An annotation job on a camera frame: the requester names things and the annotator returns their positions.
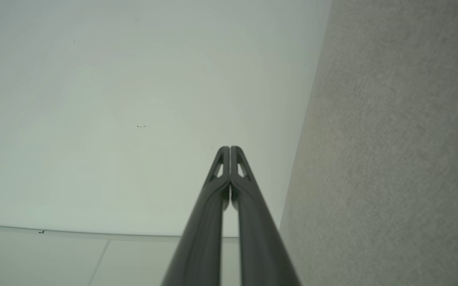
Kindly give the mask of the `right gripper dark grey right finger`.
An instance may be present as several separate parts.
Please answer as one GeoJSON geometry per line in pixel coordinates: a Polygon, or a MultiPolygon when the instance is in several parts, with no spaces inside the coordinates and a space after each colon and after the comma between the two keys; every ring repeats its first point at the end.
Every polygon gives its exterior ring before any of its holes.
{"type": "Polygon", "coordinates": [[[239,214],[241,284],[301,284],[243,150],[231,147],[231,201],[239,214]]]}

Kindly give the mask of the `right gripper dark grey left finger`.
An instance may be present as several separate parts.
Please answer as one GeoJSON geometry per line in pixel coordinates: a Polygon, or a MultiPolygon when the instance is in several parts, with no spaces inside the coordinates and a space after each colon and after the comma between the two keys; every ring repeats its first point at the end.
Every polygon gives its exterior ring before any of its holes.
{"type": "Polygon", "coordinates": [[[163,286],[219,286],[223,211],[229,201],[230,148],[221,147],[202,185],[163,286]]]}

